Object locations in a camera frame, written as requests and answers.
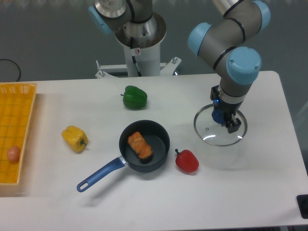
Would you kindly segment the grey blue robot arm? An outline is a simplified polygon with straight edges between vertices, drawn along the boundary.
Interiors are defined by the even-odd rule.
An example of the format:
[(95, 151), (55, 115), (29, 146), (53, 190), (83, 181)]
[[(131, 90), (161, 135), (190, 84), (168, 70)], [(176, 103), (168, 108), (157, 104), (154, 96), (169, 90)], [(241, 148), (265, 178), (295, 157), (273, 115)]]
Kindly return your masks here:
[[(215, 5), (224, 20), (217, 26), (200, 23), (187, 44), (220, 76), (210, 95), (212, 117), (234, 133), (241, 126), (237, 111), (262, 65), (259, 53), (243, 43), (269, 24), (271, 14), (259, 0), (217, 0)], [(161, 74), (160, 44), (167, 27), (150, 0), (97, 0), (89, 14), (101, 32), (114, 33), (123, 46), (129, 76)]]

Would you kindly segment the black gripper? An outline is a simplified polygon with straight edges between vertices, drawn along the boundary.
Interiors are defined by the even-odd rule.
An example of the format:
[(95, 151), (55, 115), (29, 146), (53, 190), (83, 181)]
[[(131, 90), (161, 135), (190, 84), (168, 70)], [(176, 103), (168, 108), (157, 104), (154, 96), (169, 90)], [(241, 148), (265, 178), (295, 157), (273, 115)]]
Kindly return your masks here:
[(221, 125), (227, 127), (228, 133), (237, 132), (242, 122), (235, 117), (237, 110), (243, 102), (243, 97), (227, 95), (220, 85), (211, 88), (210, 99), (213, 101), (212, 118), (214, 121), (222, 121)]

